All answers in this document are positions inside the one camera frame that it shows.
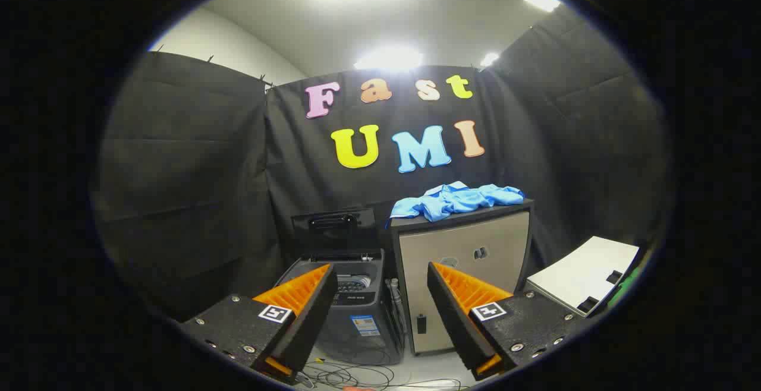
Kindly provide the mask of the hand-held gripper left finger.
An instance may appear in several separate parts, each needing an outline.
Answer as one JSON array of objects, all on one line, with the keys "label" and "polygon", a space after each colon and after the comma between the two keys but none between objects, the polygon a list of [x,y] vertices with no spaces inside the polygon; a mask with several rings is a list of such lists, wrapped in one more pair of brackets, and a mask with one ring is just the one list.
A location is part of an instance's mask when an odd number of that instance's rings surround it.
[{"label": "hand-held gripper left finger", "polygon": [[334,264],[326,263],[255,297],[228,295],[178,328],[225,363],[292,386],[337,290]]}]

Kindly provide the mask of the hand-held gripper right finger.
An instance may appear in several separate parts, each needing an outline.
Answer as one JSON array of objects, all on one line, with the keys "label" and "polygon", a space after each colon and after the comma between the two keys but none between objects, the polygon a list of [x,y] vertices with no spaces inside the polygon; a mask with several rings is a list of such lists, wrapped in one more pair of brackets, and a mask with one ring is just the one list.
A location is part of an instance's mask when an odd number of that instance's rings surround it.
[{"label": "hand-held gripper right finger", "polygon": [[476,380],[546,358],[590,320],[538,291],[504,291],[453,267],[427,265],[427,288],[457,355]]}]

